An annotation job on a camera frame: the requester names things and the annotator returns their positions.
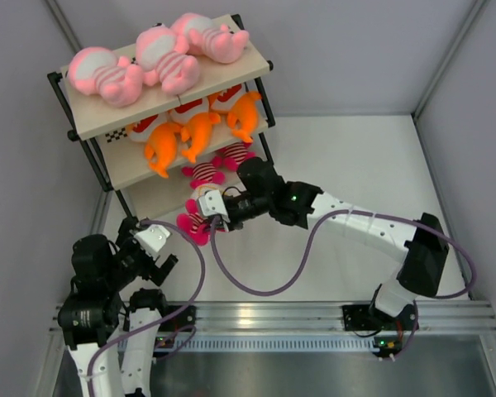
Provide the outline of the white panda plush with glasses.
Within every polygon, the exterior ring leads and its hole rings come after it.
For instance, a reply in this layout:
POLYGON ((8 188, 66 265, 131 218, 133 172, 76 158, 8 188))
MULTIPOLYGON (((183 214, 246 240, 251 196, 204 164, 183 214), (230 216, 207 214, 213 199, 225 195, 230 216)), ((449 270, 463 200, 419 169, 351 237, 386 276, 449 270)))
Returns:
POLYGON ((215 152, 212 163, 216 166, 225 167, 227 170, 236 171, 239 165, 250 158, 255 157, 255 152, 250 150, 250 143, 235 142, 215 152))

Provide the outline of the white panda plush front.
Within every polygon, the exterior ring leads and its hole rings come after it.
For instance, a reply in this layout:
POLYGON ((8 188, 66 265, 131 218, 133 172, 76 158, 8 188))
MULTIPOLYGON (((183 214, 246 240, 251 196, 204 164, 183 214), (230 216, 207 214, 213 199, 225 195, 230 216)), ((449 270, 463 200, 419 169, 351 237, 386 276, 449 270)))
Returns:
POLYGON ((205 246, 208 243, 210 232, 206 229, 204 219, 198 212, 197 199, 211 190, 219 190, 222 193, 224 187, 214 183, 200 184, 185 202, 185 212, 180 213, 176 218, 176 225, 199 246, 205 246))

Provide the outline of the white panda plush face down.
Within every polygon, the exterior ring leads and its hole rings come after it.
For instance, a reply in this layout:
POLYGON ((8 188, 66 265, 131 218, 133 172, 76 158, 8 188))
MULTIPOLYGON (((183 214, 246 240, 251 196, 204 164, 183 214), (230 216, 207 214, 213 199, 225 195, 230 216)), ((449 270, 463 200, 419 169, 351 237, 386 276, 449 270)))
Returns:
POLYGON ((226 176, 220 171, 220 164, 212 161, 203 162, 193 167, 183 166, 181 172, 191 179, 189 186, 192 189, 196 189, 202 184, 223 184, 226 181, 226 176))

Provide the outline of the orange shark plush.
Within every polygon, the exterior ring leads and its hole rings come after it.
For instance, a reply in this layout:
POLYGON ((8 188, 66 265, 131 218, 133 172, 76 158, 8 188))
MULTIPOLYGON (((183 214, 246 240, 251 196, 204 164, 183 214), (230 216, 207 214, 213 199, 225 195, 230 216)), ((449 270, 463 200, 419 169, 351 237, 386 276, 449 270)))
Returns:
POLYGON ((149 168, 168 179, 168 168, 178 156, 178 138, 181 126, 173 122, 167 112, 155 114, 125 127, 131 141, 143 143, 143 155, 149 168))
POLYGON ((208 96, 210 109, 226 116, 231 134, 246 144, 253 142, 252 134, 259 125, 256 103, 262 99, 257 91, 248 91, 236 84, 208 96))
POLYGON ((208 97, 196 99, 169 110, 173 122, 181 126, 182 142, 188 147, 181 151, 181 155, 190 163, 196 163, 208 147, 213 127, 221 122, 221 116, 210 109, 208 97))

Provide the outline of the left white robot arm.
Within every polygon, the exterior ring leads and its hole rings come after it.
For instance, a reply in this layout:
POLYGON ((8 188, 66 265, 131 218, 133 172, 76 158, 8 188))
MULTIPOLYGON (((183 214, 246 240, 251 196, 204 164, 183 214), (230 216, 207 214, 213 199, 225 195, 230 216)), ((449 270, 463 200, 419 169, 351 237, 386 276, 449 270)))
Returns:
POLYGON ((170 320, 160 289, 177 264, 156 262, 170 232, 125 218, 117 240, 93 234, 73 245, 74 277, 57 322, 84 396, 148 396, 156 333, 170 320))

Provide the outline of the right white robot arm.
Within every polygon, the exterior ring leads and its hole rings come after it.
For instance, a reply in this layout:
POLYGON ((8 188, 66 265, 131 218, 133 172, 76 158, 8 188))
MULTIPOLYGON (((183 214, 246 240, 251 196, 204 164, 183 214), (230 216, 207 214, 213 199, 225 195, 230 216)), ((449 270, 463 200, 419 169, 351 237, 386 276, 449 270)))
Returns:
POLYGON ((291 227, 316 232, 326 224, 343 237, 384 253, 399 264, 374 292, 370 321, 389 328, 417 297, 435 298, 449 253, 439 219, 423 213, 416 220, 390 220, 342 201, 320 187, 286 181, 259 157, 242 163, 237 174, 245 188, 231 196, 207 193, 200 202, 215 228, 239 230, 263 214, 291 227))

